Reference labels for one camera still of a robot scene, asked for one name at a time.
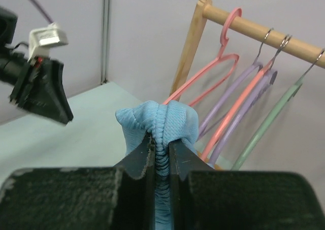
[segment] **metal hook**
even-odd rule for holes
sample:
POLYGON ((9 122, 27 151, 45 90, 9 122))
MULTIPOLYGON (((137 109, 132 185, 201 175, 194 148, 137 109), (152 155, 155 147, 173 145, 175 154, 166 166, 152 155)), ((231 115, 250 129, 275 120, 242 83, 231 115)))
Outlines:
POLYGON ((323 54, 324 54, 324 52, 325 52, 325 48, 324 49, 322 49, 322 51, 320 52, 320 54, 318 55, 318 58, 315 60, 315 62, 313 62, 313 64, 307 69, 307 71, 306 72, 304 72, 304 74, 302 75, 302 77, 304 77, 310 70, 311 70, 311 68, 318 62, 318 60, 321 58, 321 56, 323 56, 323 54))
POLYGON ((254 62, 257 61, 259 55, 261 54, 262 46, 263 46, 263 44, 265 43, 267 37, 269 36, 269 34, 270 34, 270 32, 271 32, 272 30, 274 30, 274 28, 270 28, 269 31, 266 33, 266 35, 265 35, 265 37, 264 37, 264 40, 262 41, 261 45, 259 46, 258 54, 257 54, 257 57, 255 58, 255 61, 254 61, 254 62))
POLYGON ((283 41, 281 42, 281 45, 280 45, 279 49, 277 49, 277 51, 275 52, 274 57, 271 59, 272 64, 271 64, 269 70, 273 67, 275 58, 279 55, 279 53, 283 50, 283 48, 288 44, 288 42, 290 41, 291 38, 292 38, 291 35, 286 35, 284 37, 283 41))

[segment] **white wall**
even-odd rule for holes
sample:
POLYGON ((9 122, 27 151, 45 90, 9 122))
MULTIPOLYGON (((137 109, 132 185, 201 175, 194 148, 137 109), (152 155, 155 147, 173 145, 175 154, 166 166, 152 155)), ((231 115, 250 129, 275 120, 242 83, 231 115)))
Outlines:
MULTIPOLYGON (((64 63, 63 86, 68 96, 92 88, 101 80, 103 0, 38 0, 54 21, 67 32, 69 45, 51 51, 64 63)), ((2 7, 18 15, 13 45, 28 41, 33 28, 47 22, 28 0, 0 0, 2 7)), ((8 104, 12 87, 0 84, 0 122, 21 114, 8 104)))
MULTIPOLYGON (((141 100, 163 102, 173 82, 196 2, 112 0, 109 80, 141 100)), ((213 0, 213 3, 227 11, 242 7, 244 18, 274 27, 285 34, 290 33, 313 45, 325 46, 324 0, 213 0)), ((220 31, 220 25, 207 23, 190 76, 214 58, 219 48, 220 31)), ((252 63, 259 43, 232 30, 229 36, 231 40, 226 52, 241 55, 237 76, 252 63)), ((274 52, 275 49, 264 47, 261 60, 267 62, 274 52)), ((181 100, 190 101, 217 81, 227 70, 223 67, 216 67, 181 100)), ((234 161, 269 110, 308 67, 308 63, 288 54, 278 56, 274 69, 279 73, 274 87, 241 122, 223 157, 234 161)), ((243 169, 299 172, 312 183, 325 206, 324 79, 325 70, 315 67, 310 72, 299 93, 256 146, 243 169)), ((196 107, 201 119, 228 84, 225 82, 196 107)), ((233 95, 224 111, 239 94, 240 91, 233 95)))

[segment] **blue cloth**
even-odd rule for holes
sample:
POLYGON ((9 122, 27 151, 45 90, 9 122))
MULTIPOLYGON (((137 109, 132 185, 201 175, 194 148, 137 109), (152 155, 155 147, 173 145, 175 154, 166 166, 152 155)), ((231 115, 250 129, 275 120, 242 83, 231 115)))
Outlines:
POLYGON ((140 145, 147 131, 155 139, 156 229, 170 230, 168 144, 181 139, 196 154, 193 145, 199 136, 198 114, 193 108, 177 101, 170 101, 168 105, 148 101, 135 108, 118 110, 115 116, 123 128, 126 154, 140 145))

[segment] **cable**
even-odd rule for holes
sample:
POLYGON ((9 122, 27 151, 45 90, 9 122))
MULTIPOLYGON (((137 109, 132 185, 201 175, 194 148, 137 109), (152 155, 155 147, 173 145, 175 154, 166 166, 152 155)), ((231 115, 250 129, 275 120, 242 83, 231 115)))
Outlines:
POLYGON ((27 43, 27 42, 24 42, 24 41, 22 41, 22 42, 19 42, 14 48, 13 48, 13 50, 16 50, 20 45, 22 45, 22 46, 25 46, 25 47, 29 47, 29 44, 27 43))
POLYGON ((46 13, 46 11, 42 8, 42 6, 39 4, 37 0, 29 0, 43 15, 43 17, 49 22, 49 24, 53 23, 53 19, 46 13))

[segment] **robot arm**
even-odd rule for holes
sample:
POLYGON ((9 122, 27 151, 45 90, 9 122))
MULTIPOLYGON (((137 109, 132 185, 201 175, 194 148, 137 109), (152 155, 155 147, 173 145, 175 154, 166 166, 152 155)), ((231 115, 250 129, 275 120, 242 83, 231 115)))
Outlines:
POLYGON ((10 102, 17 107, 67 124, 73 114, 62 85, 63 63, 49 58, 50 48, 68 44, 57 24, 29 35, 29 55, 8 47, 18 17, 0 7, 0 81, 12 85, 10 102))

